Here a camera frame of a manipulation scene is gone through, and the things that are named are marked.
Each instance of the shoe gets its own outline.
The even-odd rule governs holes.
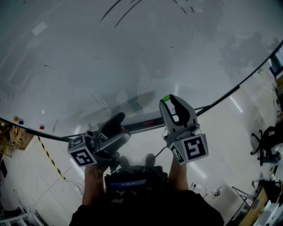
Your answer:
[[[130,166],[129,160],[125,156],[120,158],[120,166],[121,168],[128,168]]]
[[[154,154],[148,154],[145,159],[145,166],[154,166],[155,165],[155,156]]]

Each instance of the person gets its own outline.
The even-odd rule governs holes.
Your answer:
[[[187,167],[173,158],[169,175],[155,166],[149,154],[145,166],[130,166],[121,157],[121,168],[105,177],[105,167],[87,166],[82,205],[73,214],[70,226],[97,223],[187,223],[224,225],[220,213],[199,194],[189,191]]]

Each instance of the green object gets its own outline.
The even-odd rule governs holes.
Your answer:
[[[165,96],[165,97],[162,98],[162,100],[163,100],[164,102],[166,102],[166,101],[170,100],[170,96]]]

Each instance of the black chair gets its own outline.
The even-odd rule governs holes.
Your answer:
[[[252,136],[256,138],[259,143],[258,148],[251,152],[254,155],[260,150],[260,157],[257,159],[262,166],[264,163],[278,163],[281,160],[281,154],[272,153],[272,148],[283,143],[283,121],[279,122],[275,127],[270,126],[262,133],[260,130],[260,139],[253,133]]]

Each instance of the tiled floor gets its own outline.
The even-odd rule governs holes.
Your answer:
[[[188,164],[188,183],[204,186],[201,194],[208,194],[205,200],[222,214],[225,222],[242,203],[232,186],[253,194],[252,181],[260,175],[266,179],[270,177],[272,165],[260,167],[256,156],[250,155],[256,146],[250,134],[275,125],[271,85],[269,74],[256,73],[232,96],[198,118],[207,136],[209,156]],[[148,153],[157,154],[165,146],[161,137],[163,131],[164,128],[160,128],[132,135],[120,154],[131,164],[143,164]],[[84,189],[84,169],[70,160],[67,143],[44,138],[42,142],[68,181],[56,172],[35,137],[25,151],[14,151],[13,158],[4,156],[8,174],[4,179],[0,173],[0,200],[8,210],[19,206],[13,194],[15,189],[21,203],[38,210],[50,226],[68,225],[72,213],[81,205],[82,198],[74,186]],[[168,173],[171,161],[172,154],[165,149],[158,156],[157,165],[163,166]],[[283,179],[282,176],[280,164],[277,178]],[[212,199],[212,191],[219,187],[224,188],[222,194]]]

